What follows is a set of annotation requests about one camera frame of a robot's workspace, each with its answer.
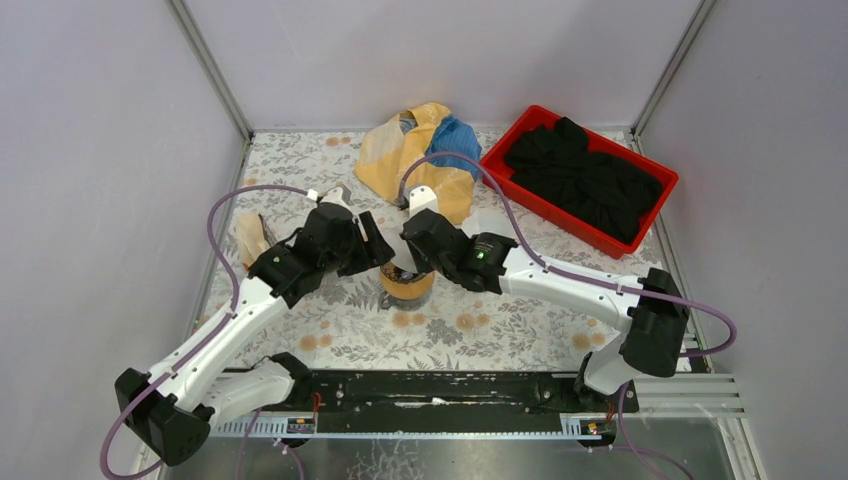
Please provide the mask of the wooden ring holder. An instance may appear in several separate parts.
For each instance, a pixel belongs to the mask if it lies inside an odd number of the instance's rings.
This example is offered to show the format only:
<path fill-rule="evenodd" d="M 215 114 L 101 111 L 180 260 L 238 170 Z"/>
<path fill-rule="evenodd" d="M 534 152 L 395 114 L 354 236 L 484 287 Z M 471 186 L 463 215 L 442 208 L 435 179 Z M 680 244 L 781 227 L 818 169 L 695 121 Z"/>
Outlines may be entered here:
<path fill-rule="evenodd" d="M 400 300 L 415 300 L 426 296 L 435 283 L 435 273 L 415 273 L 388 262 L 379 269 L 379 279 L 386 292 Z"/>

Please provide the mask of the clear glass pitcher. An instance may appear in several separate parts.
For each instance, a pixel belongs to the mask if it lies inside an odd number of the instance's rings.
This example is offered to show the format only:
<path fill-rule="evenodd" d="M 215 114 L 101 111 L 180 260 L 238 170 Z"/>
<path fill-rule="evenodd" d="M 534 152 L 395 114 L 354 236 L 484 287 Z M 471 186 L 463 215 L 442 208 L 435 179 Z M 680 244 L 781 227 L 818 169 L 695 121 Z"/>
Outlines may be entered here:
<path fill-rule="evenodd" d="M 422 309 L 428 303 L 430 297 L 430 292 L 411 299 L 399 298 L 393 296 L 389 292 L 384 292 L 379 298 L 378 308 L 380 310 L 396 309 L 404 312 L 417 311 Z"/>

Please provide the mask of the white paper coffee filter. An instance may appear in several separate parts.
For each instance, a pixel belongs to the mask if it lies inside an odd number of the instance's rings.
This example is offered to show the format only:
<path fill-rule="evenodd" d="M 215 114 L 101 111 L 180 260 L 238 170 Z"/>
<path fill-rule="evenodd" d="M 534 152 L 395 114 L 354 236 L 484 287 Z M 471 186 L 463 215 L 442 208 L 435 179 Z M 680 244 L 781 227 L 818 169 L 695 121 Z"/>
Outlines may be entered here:
<path fill-rule="evenodd" d="M 477 209 L 473 211 L 460 225 L 460 228 L 471 237 L 481 233 L 492 233 L 503 237 L 515 238 L 513 227 L 505 213 Z"/>

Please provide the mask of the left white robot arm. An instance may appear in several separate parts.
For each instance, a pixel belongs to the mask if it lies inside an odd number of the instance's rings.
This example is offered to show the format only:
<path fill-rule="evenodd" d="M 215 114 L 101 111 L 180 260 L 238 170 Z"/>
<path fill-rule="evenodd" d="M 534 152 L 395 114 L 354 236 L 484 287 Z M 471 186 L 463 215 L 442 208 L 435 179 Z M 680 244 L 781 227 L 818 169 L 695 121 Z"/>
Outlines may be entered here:
<path fill-rule="evenodd" d="M 128 368 L 114 383 L 122 423 L 167 466 L 193 456 L 229 408 L 257 408 L 260 399 L 296 411 L 309 401 L 307 380 L 274 363 L 248 373 L 231 393 L 214 390 L 219 374 L 268 322 L 317 290 L 325 275 L 352 276 L 395 255 L 373 215 L 337 203 L 314 207 L 294 242 L 279 242 L 249 267 L 229 305 L 169 356 L 145 372 Z"/>

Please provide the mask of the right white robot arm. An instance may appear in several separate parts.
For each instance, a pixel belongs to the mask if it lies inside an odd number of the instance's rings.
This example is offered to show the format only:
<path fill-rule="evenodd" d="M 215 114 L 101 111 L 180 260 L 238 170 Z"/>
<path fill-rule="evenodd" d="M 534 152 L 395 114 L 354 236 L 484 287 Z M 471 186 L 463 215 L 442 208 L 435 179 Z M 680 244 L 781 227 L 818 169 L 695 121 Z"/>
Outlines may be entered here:
<path fill-rule="evenodd" d="M 639 376 L 676 373 L 689 311 L 667 299 L 679 291 L 664 270 L 652 268 L 643 277 L 613 275 L 534 258 L 511 236 L 468 234 L 431 210 L 405 222 L 400 237 L 422 272 L 436 271 L 472 292 L 545 301 L 616 330 L 616 338 L 581 363 L 573 396 L 583 410 L 601 410 Z"/>

